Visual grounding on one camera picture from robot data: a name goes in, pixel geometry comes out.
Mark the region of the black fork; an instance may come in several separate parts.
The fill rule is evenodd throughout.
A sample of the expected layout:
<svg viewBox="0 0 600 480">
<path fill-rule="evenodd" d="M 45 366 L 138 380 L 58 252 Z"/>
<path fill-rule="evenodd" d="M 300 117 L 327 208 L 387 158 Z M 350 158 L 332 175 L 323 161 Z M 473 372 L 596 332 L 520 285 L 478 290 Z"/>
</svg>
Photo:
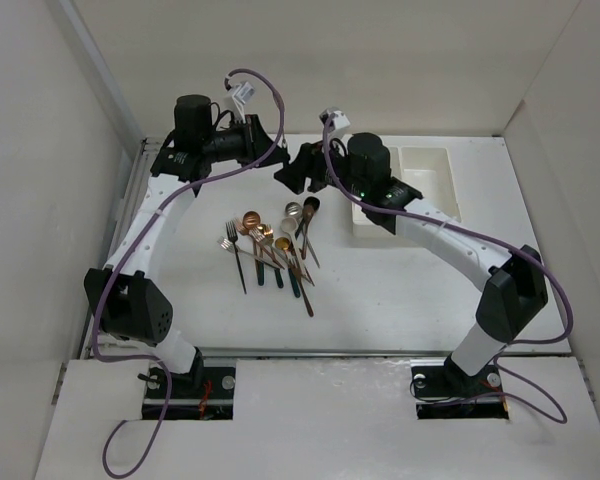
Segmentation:
<svg viewBox="0 0 600 480">
<path fill-rule="evenodd" d="M 237 234 L 235 223 L 233 221 L 228 221 L 225 224 L 225 229 L 226 229 L 227 238 L 233 247 L 234 257 L 236 260 L 236 265 L 237 265 L 238 274 L 239 274 L 239 278 L 241 281 L 243 292 L 244 292 L 244 294 L 247 294 L 246 282 L 245 282 L 244 273 L 243 273 L 242 265 L 241 265 L 240 258 L 239 258 L 239 249 L 237 246 L 238 234 Z"/>
</svg>

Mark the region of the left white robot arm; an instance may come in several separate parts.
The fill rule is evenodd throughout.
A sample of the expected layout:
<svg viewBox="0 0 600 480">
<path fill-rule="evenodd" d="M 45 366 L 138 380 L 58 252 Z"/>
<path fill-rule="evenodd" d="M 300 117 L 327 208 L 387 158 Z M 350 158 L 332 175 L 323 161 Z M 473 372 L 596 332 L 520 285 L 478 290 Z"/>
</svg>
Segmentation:
<svg viewBox="0 0 600 480">
<path fill-rule="evenodd" d="M 267 135 L 258 116 L 245 113 L 250 95 L 238 89 L 226 95 L 220 113 L 230 118 L 226 129 L 219 128 L 209 97 L 177 99 L 174 128 L 151 166 L 129 230 L 104 267 L 89 269 L 84 278 L 95 334 L 132 342 L 162 362 L 170 371 L 169 384 L 185 397 L 203 387 L 202 355 L 173 328 L 172 304 L 156 278 L 169 242 L 213 164 L 288 162 L 287 151 Z"/>
</svg>

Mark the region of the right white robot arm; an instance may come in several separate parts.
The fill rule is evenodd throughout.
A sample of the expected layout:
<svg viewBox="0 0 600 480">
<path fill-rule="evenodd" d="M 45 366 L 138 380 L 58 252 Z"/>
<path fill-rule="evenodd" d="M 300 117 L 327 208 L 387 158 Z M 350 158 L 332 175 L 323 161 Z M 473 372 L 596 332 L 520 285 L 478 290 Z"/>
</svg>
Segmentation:
<svg viewBox="0 0 600 480">
<path fill-rule="evenodd" d="M 461 233 L 457 221 L 393 176 L 390 150 L 375 134 L 355 134 L 347 142 L 304 143 L 274 177 L 295 194 L 343 186 L 364 202 L 363 212 L 372 223 L 429 250 L 479 290 L 475 323 L 442 368 L 445 386 L 455 396 L 470 394 L 492 358 L 548 302 L 541 257 L 534 248 L 493 248 Z"/>
</svg>

